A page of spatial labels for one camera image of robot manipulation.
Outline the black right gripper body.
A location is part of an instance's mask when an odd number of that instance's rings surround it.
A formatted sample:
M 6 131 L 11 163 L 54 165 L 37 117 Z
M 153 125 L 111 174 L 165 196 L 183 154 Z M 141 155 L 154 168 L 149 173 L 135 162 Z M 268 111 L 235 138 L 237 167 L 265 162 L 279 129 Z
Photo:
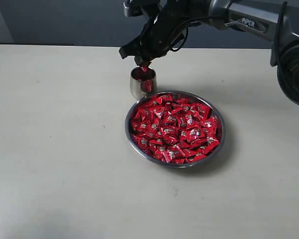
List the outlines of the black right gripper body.
M 186 4 L 166 4 L 140 35 L 142 55 L 155 59 L 174 51 L 177 44 L 182 47 L 188 37 L 187 10 Z

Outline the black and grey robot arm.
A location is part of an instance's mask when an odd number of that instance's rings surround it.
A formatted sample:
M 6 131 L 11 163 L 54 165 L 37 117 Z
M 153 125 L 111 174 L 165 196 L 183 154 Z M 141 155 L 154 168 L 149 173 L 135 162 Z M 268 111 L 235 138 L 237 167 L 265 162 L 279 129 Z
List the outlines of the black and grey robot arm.
M 208 24 L 219 30 L 249 32 L 271 44 L 271 66 L 283 93 L 299 105 L 299 7 L 252 0 L 128 0 L 127 17 L 147 18 L 141 33 L 119 49 L 120 56 L 134 57 L 138 66 L 182 46 L 188 28 Z

